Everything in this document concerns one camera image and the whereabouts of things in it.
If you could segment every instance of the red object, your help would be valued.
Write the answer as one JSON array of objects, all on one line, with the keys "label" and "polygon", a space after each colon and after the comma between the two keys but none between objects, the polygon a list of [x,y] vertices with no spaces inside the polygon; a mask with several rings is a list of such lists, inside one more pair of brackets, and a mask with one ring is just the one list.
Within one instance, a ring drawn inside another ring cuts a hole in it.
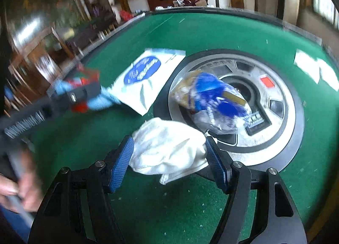
[{"label": "red object", "polygon": [[125,10],[120,10],[120,11],[119,11],[119,14],[120,14],[121,18],[122,18],[125,22],[131,20],[131,19],[134,17],[132,14],[128,13],[128,12],[125,11]]},{"label": "red object", "polygon": [[[99,81],[99,71],[98,70],[91,70],[91,69],[85,69],[84,66],[80,63],[77,66],[77,70],[82,72],[84,75],[88,76],[89,78],[81,77],[80,81],[78,80],[68,80],[68,82],[74,87],[80,87],[82,85],[87,85],[91,82]],[[78,103],[76,105],[72,106],[72,112],[80,112],[85,113],[88,110],[87,101]]]},{"label": "red object", "polygon": [[262,83],[264,83],[266,88],[272,88],[272,87],[275,86],[273,81],[269,77],[267,77],[267,76],[261,77],[260,80],[262,81]]}]

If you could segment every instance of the blue jeans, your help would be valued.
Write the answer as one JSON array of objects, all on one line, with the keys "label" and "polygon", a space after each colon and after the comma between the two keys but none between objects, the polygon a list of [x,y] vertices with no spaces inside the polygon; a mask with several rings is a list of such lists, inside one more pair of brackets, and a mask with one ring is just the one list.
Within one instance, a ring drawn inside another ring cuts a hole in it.
[{"label": "blue jeans", "polygon": [[20,215],[9,211],[2,206],[0,206],[0,210],[8,223],[12,226],[13,230],[27,243],[29,232],[31,231],[30,227],[26,225]]}]

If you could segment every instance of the crumpled white fabric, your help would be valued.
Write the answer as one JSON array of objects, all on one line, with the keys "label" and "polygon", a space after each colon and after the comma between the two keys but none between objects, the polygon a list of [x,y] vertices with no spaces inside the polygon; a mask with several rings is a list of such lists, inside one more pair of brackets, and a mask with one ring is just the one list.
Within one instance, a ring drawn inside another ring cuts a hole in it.
[{"label": "crumpled white fabric", "polygon": [[132,137],[129,165],[138,173],[162,174],[163,185],[208,166],[204,134],[184,123],[153,118]]}]

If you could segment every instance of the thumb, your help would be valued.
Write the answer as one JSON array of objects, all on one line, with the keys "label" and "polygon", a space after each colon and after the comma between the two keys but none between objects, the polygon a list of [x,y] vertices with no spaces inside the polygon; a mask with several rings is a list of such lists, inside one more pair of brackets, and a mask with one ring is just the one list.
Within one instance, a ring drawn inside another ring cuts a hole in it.
[{"label": "thumb", "polygon": [[0,175],[0,194],[4,196],[18,194],[18,185],[6,177]]}]

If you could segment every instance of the green table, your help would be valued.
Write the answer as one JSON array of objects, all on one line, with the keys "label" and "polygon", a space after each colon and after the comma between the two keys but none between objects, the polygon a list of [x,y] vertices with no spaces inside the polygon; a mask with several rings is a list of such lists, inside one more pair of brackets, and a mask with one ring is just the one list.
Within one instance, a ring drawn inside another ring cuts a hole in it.
[{"label": "green table", "polygon": [[[281,27],[233,15],[165,13],[149,15],[113,37],[89,56],[87,66],[100,70],[103,86],[133,62],[145,48],[185,50],[233,49],[262,57],[285,74],[304,105],[305,133],[292,162],[280,173],[306,228],[328,194],[338,162],[338,94],[324,81],[316,84],[293,65],[296,49],[331,64],[321,46]],[[63,166],[85,168],[118,146],[153,117],[141,117],[123,105],[101,112],[68,113],[40,127],[32,138],[38,172],[46,189]],[[128,243],[208,243],[227,196],[198,175],[163,186],[160,176],[128,169],[121,188],[111,196],[112,207]],[[246,238],[254,214],[251,192],[241,238]]]}]

